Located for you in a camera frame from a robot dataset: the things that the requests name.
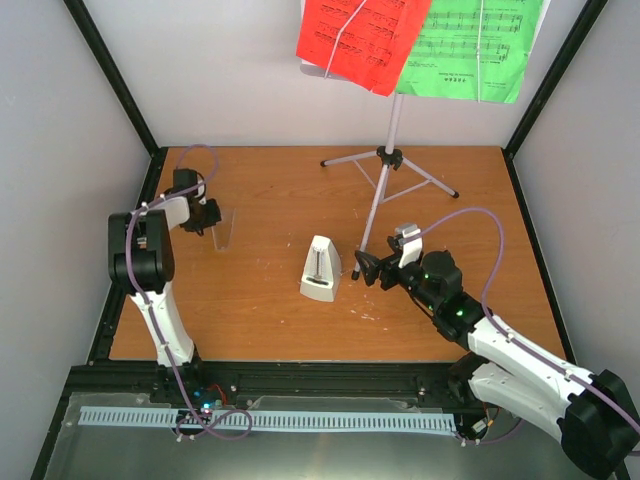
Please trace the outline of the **clear metronome cover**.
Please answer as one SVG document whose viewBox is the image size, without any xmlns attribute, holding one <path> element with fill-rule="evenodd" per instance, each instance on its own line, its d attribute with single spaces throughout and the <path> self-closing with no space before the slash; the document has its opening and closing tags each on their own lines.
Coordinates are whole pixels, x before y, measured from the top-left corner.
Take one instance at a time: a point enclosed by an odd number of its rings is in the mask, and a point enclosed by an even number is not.
<svg viewBox="0 0 640 480">
<path fill-rule="evenodd" d="M 231 243 L 236 209 L 225 207 L 221 209 L 221 219 L 211 228 L 214 247 L 217 251 L 226 251 Z"/>
</svg>

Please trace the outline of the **white metronome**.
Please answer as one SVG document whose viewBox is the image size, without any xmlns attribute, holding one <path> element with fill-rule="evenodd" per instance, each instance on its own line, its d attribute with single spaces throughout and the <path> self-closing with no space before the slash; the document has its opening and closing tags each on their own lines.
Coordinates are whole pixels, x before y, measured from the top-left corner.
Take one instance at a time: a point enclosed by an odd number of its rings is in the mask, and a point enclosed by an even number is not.
<svg viewBox="0 0 640 480">
<path fill-rule="evenodd" d="M 300 293 L 314 301 L 332 303 L 336 300 L 341 273 L 341 259 L 332 240 L 315 235 L 306 256 Z"/>
</svg>

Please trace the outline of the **white music stand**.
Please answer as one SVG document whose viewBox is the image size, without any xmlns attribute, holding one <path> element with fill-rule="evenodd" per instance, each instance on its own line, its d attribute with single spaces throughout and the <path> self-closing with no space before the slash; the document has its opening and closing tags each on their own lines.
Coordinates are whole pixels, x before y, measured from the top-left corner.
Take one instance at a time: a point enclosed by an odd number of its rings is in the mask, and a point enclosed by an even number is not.
<svg viewBox="0 0 640 480">
<path fill-rule="evenodd" d="M 301 70 L 307 75 L 316 75 L 323 79 L 331 78 L 336 80 L 348 81 L 341 77 L 334 77 L 334 76 L 323 77 L 320 74 L 314 72 L 314 70 L 312 70 L 311 68 L 304 67 L 302 65 L 302 62 L 301 62 Z M 387 133 L 385 144 L 377 147 L 375 150 L 370 152 L 354 154 L 354 155 L 346 156 L 344 158 L 334 158 L 331 161 L 324 160 L 321 163 L 322 166 L 324 167 L 328 167 L 331 164 L 334 164 L 334 165 L 341 164 L 343 162 L 352 163 L 355 166 L 359 166 L 362 160 L 368 159 L 374 156 L 379 157 L 381 160 L 382 167 L 381 167 L 380 175 L 378 179 L 372 180 L 370 182 L 371 186 L 375 190 L 375 193 L 371 203 L 370 212 L 365 224 L 362 240 L 360 242 L 360 247 L 362 249 L 365 249 L 368 246 L 374 220 L 375 220 L 379 206 L 383 203 L 390 201 L 391 199 L 390 196 L 387 195 L 386 193 L 387 183 L 390 178 L 391 172 L 398 169 L 399 167 L 407 166 L 413 172 L 415 172 L 418 176 L 420 176 L 421 180 L 419 184 L 421 186 L 433 184 L 453 198 L 456 198 L 459 195 L 456 189 L 442 183 L 435 176 L 429 174 L 428 172 L 423 170 L 421 167 L 419 167 L 414 162 L 410 161 L 406 156 L 402 154 L 398 146 L 397 135 L 398 135 L 399 125 L 400 125 L 400 118 L 401 118 L 404 100 L 407 96 L 412 96 L 412 95 L 399 94 L 396 92 L 396 88 L 394 92 L 391 95 L 389 95 L 389 97 L 391 97 L 392 99 L 392 107 L 391 107 L 391 115 L 390 115 L 388 133 Z"/>
</svg>

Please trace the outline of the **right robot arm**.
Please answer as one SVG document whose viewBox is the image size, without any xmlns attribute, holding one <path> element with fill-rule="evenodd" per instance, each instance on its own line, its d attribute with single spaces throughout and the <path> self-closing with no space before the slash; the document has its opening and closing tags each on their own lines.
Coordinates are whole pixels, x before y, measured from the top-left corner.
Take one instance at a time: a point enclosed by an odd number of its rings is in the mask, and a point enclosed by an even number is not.
<svg viewBox="0 0 640 480">
<path fill-rule="evenodd" d="M 607 479 L 639 453 L 639 413 L 624 381 L 562 360 L 485 311 L 463 289 L 448 251 L 355 254 L 367 285 L 401 286 L 437 331 L 467 354 L 458 365 L 467 395 L 507 410 L 556 440 L 573 464 Z"/>
</svg>

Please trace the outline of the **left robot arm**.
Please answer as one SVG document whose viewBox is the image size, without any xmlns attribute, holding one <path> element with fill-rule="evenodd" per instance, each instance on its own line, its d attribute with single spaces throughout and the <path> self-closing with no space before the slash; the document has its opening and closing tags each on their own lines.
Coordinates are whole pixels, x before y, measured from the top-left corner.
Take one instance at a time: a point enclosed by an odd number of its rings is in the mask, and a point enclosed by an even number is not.
<svg viewBox="0 0 640 480">
<path fill-rule="evenodd" d="M 151 204 L 108 218 L 109 276 L 141 312 L 163 367 L 188 365 L 196 357 L 174 298 L 170 232 L 179 227 L 202 236 L 221 220 L 216 200 L 206 197 L 205 178 L 188 168 L 176 169 L 173 186 Z"/>
</svg>

